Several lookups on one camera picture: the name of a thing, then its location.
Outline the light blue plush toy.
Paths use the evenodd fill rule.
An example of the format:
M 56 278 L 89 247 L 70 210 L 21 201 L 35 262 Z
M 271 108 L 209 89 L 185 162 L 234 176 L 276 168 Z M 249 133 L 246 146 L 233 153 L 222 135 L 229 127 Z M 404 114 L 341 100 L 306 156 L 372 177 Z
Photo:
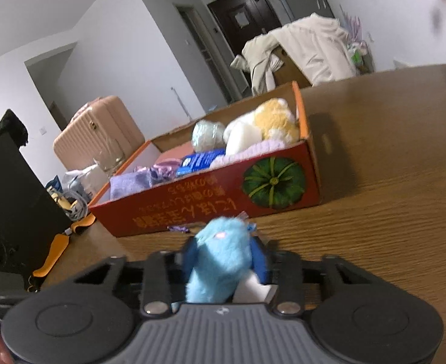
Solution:
M 186 286 L 186 302 L 222 304 L 252 265 L 251 233 L 241 218 L 220 217 L 195 236 L 197 259 Z

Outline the lilac knitted cloth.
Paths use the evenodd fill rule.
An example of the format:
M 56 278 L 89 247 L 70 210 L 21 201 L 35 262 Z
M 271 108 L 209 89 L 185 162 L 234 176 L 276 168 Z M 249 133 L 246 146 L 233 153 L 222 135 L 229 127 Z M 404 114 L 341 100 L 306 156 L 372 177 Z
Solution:
M 164 175 L 155 168 L 142 168 L 129 174 L 113 176 L 110 178 L 110 200 L 137 194 L 164 182 Z

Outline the pink satin scrunchie cloth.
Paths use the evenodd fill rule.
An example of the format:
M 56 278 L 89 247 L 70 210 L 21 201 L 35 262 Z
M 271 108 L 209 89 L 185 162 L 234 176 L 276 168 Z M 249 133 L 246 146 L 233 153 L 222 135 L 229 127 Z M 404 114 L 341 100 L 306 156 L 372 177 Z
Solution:
M 170 180 L 176 176 L 181 163 L 181 159 L 165 159 L 156 162 L 150 167 L 137 166 L 134 168 L 134 172 L 145 173 L 155 180 Z

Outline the blue tissue packet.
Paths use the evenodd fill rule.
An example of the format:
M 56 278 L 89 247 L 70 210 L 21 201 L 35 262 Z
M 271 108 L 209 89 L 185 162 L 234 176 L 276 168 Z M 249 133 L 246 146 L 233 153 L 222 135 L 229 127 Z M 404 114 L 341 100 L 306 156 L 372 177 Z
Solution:
M 217 157 L 224 155 L 224 148 L 189 154 L 182 158 L 181 165 L 176 171 L 176 177 L 185 176 L 210 168 L 211 163 Z

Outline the pink layered sponge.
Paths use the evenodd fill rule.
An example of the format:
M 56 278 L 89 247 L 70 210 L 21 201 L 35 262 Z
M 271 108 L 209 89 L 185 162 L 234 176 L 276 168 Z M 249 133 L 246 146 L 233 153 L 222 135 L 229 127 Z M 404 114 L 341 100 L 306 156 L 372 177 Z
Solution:
M 162 153 L 156 160 L 156 165 L 172 165 L 179 167 L 184 161 L 184 158 L 188 155 L 193 154 L 192 146 L 184 147 L 178 146 L 171 150 Z

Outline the lilac fluffy towel roll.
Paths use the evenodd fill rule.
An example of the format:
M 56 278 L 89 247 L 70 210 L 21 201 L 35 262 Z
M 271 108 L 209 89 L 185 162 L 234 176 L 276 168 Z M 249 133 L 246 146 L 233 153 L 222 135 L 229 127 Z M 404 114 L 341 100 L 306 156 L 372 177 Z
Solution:
M 210 169 L 221 168 L 230 164 L 238 163 L 244 160 L 250 160 L 257 156 L 269 154 L 286 148 L 286 143 L 282 140 L 263 140 L 257 144 L 251 145 L 246 150 L 232 155 L 219 155 L 210 165 Z

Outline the white and yellow plush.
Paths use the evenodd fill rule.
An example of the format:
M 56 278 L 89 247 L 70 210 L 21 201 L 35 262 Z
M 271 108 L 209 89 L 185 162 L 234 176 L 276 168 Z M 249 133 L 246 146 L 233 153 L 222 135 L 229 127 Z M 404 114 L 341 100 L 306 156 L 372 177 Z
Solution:
M 296 118 L 283 98 L 269 99 L 253 111 L 230 122 L 223 134 L 225 143 L 228 142 L 230 133 L 241 124 L 258 128 L 263 140 L 282 140 L 287 145 L 294 144 L 299 140 L 299 127 Z

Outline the black paper shopping bag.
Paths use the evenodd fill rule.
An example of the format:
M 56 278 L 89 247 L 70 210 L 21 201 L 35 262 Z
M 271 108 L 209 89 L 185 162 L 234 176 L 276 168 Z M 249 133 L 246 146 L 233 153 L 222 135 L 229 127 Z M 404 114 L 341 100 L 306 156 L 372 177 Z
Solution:
M 0 120 L 0 272 L 27 281 L 45 264 L 53 239 L 71 225 L 20 152 L 28 142 L 8 109 Z

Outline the white plastic bag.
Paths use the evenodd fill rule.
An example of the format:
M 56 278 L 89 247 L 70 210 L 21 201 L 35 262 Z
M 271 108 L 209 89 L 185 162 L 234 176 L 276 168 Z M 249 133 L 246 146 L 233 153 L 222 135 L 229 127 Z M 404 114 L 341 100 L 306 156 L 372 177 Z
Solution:
M 88 216 L 89 203 L 108 181 L 108 175 L 93 164 L 82 170 L 67 171 L 62 178 L 55 176 L 45 188 L 67 218 L 76 222 Z

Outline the clear glass cup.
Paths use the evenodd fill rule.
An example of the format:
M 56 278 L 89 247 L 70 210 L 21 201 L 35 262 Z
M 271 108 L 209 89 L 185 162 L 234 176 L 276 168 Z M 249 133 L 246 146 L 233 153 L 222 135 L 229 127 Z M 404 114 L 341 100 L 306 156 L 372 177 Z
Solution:
M 125 162 L 125 154 L 122 150 L 102 149 L 93 161 L 109 177 L 113 176 Z

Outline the pink ribbed suitcase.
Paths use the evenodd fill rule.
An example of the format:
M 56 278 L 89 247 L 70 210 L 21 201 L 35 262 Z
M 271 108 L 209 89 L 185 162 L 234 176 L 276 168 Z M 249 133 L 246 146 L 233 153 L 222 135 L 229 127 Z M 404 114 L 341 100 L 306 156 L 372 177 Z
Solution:
M 83 105 L 53 142 L 53 151 L 67 170 L 93 165 L 102 153 L 124 157 L 134 153 L 145 137 L 117 96 L 97 98 Z

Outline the brown chair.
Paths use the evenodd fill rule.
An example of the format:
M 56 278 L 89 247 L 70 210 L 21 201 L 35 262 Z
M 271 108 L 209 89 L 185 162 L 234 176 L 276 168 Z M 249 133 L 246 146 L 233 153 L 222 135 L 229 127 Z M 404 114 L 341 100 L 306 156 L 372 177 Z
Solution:
M 273 73 L 276 87 L 292 81 L 296 81 L 300 89 L 312 86 L 307 77 L 281 46 L 275 48 L 272 53 L 282 61 L 282 66 Z

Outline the cream jacket on chair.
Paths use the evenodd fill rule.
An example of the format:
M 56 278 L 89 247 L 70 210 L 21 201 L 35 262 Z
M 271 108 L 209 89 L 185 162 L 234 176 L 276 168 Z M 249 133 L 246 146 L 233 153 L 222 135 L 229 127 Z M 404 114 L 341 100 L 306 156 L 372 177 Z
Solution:
M 230 67 L 249 73 L 252 93 L 263 94 L 276 88 L 274 73 L 283 63 L 274 50 L 280 47 L 311 86 L 340 81 L 357 74 L 348 38 L 338 19 L 313 13 L 249 40 Z

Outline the dark entrance door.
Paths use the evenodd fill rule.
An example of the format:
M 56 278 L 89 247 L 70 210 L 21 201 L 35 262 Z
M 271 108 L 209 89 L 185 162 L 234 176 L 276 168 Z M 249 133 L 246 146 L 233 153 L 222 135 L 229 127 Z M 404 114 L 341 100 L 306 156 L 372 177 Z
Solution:
M 216 0 L 207 7 L 234 55 L 249 40 L 282 26 L 267 0 Z

